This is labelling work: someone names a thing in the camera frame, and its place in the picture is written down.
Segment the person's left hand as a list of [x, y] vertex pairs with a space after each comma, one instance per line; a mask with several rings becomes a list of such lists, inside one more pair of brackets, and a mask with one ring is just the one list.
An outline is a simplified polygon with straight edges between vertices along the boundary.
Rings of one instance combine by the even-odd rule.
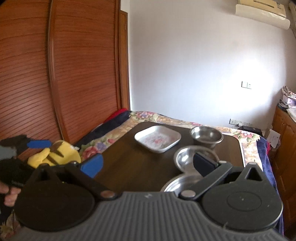
[[21, 189], [17, 187], [9, 187], [8, 185], [1, 182], [0, 192], [4, 195], [4, 205], [7, 207], [13, 207], [18, 195], [21, 192]]

